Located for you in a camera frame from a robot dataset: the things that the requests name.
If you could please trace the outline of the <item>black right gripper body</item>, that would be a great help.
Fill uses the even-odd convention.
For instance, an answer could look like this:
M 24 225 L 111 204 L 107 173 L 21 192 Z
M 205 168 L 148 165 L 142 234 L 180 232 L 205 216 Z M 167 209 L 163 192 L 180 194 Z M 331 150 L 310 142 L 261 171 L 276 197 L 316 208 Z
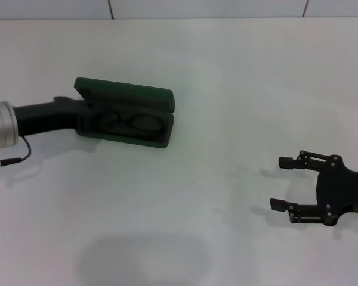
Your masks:
M 322 223 L 334 226 L 345 213 L 358 213 L 358 172 L 331 155 L 317 177 L 316 199 Z

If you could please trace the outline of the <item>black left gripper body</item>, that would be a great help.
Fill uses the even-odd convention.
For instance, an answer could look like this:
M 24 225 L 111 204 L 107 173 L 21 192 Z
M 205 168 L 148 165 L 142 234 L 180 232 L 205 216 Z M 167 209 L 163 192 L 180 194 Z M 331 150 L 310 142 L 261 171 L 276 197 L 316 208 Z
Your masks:
M 29 136 L 62 129 L 75 129 L 79 100 L 55 97 L 52 102 L 14 107 L 18 133 Z

